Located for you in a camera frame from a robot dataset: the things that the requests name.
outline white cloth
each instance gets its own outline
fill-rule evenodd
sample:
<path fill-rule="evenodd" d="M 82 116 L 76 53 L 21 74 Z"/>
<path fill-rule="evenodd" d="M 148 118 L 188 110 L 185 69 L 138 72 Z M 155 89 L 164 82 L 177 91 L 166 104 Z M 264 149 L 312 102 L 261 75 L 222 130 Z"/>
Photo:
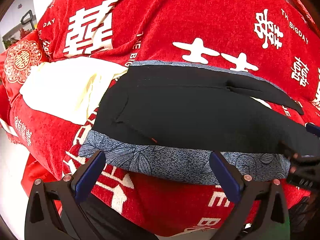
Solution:
<path fill-rule="evenodd" d="M 12 135 L 14 135 L 14 136 L 18 136 L 17 133 L 16 133 L 16 131 L 14 130 L 14 128 L 13 128 L 12 126 L 8 125 L 8 124 L 7 124 L 4 120 L 2 120 L 1 118 L 0 118 L 0 124 L 2 125 L 3 129 L 4 129 L 6 132 L 8 132 L 8 133 L 10 133 L 10 134 L 12 134 Z"/>
<path fill-rule="evenodd" d="M 110 82 L 127 70 L 90 57 L 44 62 L 31 68 L 20 93 L 30 108 L 84 125 Z"/>

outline white chinese character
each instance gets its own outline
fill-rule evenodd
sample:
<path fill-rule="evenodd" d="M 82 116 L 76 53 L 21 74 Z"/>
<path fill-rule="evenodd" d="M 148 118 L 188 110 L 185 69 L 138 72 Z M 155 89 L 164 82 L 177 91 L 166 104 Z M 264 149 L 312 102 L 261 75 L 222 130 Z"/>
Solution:
<path fill-rule="evenodd" d="M 26 125 L 24 123 L 21 125 L 21 139 L 26 140 Z"/>
<path fill-rule="evenodd" d="M 252 65 L 247 62 L 247 55 L 244 53 L 240 53 L 238 57 L 233 57 L 228 54 L 221 53 L 221 56 L 224 57 L 227 61 L 232 62 L 233 64 L 236 64 L 236 68 L 230 68 L 230 70 L 234 71 L 246 71 L 246 69 L 251 69 L 254 71 L 259 70 L 259 68 L 255 65 Z"/>
<path fill-rule="evenodd" d="M 111 174 L 103 171 L 101 174 L 103 176 L 106 176 L 107 178 L 113 179 L 120 184 L 122 184 L 125 187 L 134 189 L 133 183 L 130 179 L 129 174 L 127 173 L 123 179 L 117 178 L 114 174 L 117 167 L 113 167 Z M 113 193 L 112 200 L 111 200 L 111 208 L 113 208 L 115 211 L 117 211 L 119 214 L 122 214 L 123 204 L 127 201 L 127 196 L 125 195 L 124 191 L 122 190 L 120 185 L 117 185 L 114 188 L 111 188 L 99 181 L 96 182 L 96 184 L 108 191 L 111 191 Z"/>
<path fill-rule="evenodd" d="M 19 119 L 18 119 L 18 117 L 16 116 L 16 117 L 14 118 L 14 125 L 15 125 L 15 127 L 16 127 L 16 130 L 18 130 L 18 123 L 19 123 Z"/>
<path fill-rule="evenodd" d="M 182 58 L 186 61 L 193 62 L 193 63 L 202 63 L 207 64 L 208 61 L 201 56 L 201 54 L 207 54 L 210 56 L 219 56 L 220 53 L 209 49 L 203 46 L 203 40 L 201 38 L 195 38 L 192 44 L 189 43 L 182 43 L 182 42 L 173 42 L 173 46 L 176 46 L 180 49 L 189 50 L 191 53 L 190 55 L 183 55 Z"/>
<path fill-rule="evenodd" d="M 26 142 L 28 144 L 28 146 L 31 146 L 31 135 L 32 133 L 30 132 L 30 130 L 26 130 Z"/>
<path fill-rule="evenodd" d="M 307 74 L 308 74 L 308 67 L 304 64 L 300 58 L 295 57 L 296 61 L 293 63 L 293 72 L 291 73 L 291 78 L 300 82 L 300 85 L 305 87 L 308 83 L 307 81 Z"/>
<path fill-rule="evenodd" d="M 112 36 L 110 11 L 114 6 L 110 4 L 117 1 L 106 0 L 91 9 L 82 8 L 70 17 L 69 22 L 73 23 L 69 25 L 69 30 L 72 31 L 67 33 L 66 48 L 63 50 L 67 52 L 66 57 L 113 48 L 111 38 L 107 37 Z"/>
<path fill-rule="evenodd" d="M 30 53 L 23 49 L 19 51 L 15 57 L 14 63 L 17 69 L 23 70 L 25 69 L 30 62 Z"/>
<path fill-rule="evenodd" d="M 18 134 L 20 135 L 21 134 L 21 119 L 18 119 L 18 117 L 16 116 L 14 119 L 14 124 L 15 124 L 15 127 L 16 127 Z"/>
<path fill-rule="evenodd" d="M 283 37 L 283 33 L 279 31 L 279 26 L 273 24 L 272 21 L 267 20 L 268 9 L 264 9 L 263 13 L 256 13 L 256 19 L 259 23 L 254 24 L 254 32 L 257 33 L 260 39 L 265 38 L 262 45 L 264 49 L 268 48 L 268 39 L 271 45 L 276 46 L 277 49 L 282 47 L 282 43 L 279 41 L 279 37 Z"/>
<path fill-rule="evenodd" d="M 224 192 L 214 191 L 213 195 L 212 195 L 212 197 L 211 197 L 211 199 L 209 201 L 208 207 L 212 207 L 217 198 L 219 199 L 219 201 L 217 203 L 217 207 L 221 206 L 222 201 L 224 199 L 226 199 L 226 203 L 224 204 L 224 206 L 228 207 L 230 205 L 230 201 L 227 199 L 227 196 L 226 196 L 226 194 Z"/>

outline red cushion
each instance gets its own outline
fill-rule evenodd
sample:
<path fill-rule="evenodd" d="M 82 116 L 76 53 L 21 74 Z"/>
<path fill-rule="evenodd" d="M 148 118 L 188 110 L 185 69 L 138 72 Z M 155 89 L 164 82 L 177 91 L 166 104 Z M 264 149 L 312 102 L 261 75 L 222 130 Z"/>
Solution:
<path fill-rule="evenodd" d="M 3 84 L 0 84 L 0 106 L 0 119 L 9 124 L 10 102 Z"/>
<path fill-rule="evenodd" d="M 34 158 L 61 179 L 62 160 L 81 125 L 31 109 L 21 94 L 13 102 L 10 123 Z"/>
<path fill-rule="evenodd" d="M 42 179 L 44 182 L 57 181 L 56 178 L 30 154 L 21 180 L 21 185 L 27 196 L 30 196 L 33 182 L 36 179 Z M 57 210 L 59 210 L 61 207 L 61 202 L 55 201 L 55 204 Z"/>
<path fill-rule="evenodd" d="M 31 67 L 48 61 L 39 40 L 38 30 L 34 30 L 0 54 L 0 77 L 11 104 L 30 74 Z"/>

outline red bedspread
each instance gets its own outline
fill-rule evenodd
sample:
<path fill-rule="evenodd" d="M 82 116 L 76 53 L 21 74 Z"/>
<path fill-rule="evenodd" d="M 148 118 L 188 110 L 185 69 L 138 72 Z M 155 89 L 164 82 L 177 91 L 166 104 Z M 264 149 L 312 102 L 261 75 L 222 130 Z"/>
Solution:
<path fill-rule="evenodd" d="M 281 87 L 305 115 L 270 103 L 275 111 L 302 125 L 320 125 L 314 106 L 320 101 L 320 40 L 286 0 L 54 0 L 38 28 L 51 60 L 85 54 L 125 66 L 163 60 L 248 71 Z M 24 142 L 57 179 L 62 169 L 74 172 L 86 161 L 77 152 L 95 114 L 78 126 L 33 111 L 22 98 L 17 101 L 10 122 L 14 127 L 23 122 L 28 135 L 32 132 Z M 289 207 L 309 194 L 282 185 Z M 161 236 L 218 228 L 233 207 L 218 187 L 166 181 L 110 165 L 93 193 Z"/>

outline blue floral fabric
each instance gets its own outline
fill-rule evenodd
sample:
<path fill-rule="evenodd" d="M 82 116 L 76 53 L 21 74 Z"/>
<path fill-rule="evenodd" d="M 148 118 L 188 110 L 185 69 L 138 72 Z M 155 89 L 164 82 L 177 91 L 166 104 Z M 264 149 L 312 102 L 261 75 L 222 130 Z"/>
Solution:
<path fill-rule="evenodd" d="M 179 182 L 219 185 L 209 166 L 210 151 L 133 145 L 90 130 L 79 156 L 90 158 L 98 149 L 105 152 L 107 164 L 124 170 Z M 222 155 L 241 174 L 250 174 L 255 180 L 284 179 L 289 172 L 290 162 L 283 155 L 236 152 Z"/>

